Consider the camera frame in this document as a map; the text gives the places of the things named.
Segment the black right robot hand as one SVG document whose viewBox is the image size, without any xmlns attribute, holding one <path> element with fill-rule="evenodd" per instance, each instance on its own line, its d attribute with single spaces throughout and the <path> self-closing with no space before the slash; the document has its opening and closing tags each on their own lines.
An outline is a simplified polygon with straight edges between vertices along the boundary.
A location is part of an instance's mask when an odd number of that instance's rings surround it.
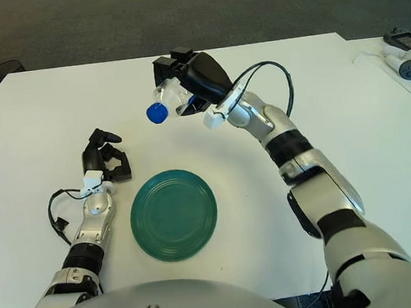
<svg viewBox="0 0 411 308">
<path fill-rule="evenodd" d="M 175 113 L 189 116 L 207 110 L 211 104 L 221 103 L 233 89 L 233 82 L 219 63 L 205 52 L 177 47 L 169 56 L 153 61 L 154 82 L 178 81 L 185 95 L 175 105 Z"/>
</svg>

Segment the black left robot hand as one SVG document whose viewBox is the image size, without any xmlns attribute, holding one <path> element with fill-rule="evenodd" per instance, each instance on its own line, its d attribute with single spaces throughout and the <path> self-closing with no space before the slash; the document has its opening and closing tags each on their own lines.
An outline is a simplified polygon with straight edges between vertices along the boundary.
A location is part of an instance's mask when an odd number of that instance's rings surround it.
<svg viewBox="0 0 411 308">
<path fill-rule="evenodd" d="M 127 155 L 112 146 L 113 143 L 120 143 L 121 138 L 111 132 L 102 129 L 95 129 L 88 139 L 88 145 L 82 153 L 83 171 L 99 170 L 102 172 L 104 181 L 127 181 L 132 178 L 132 169 L 130 168 Z M 106 163 L 112 159 L 117 159 L 120 165 L 113 169 L 107 169 Z"/>
</svg>

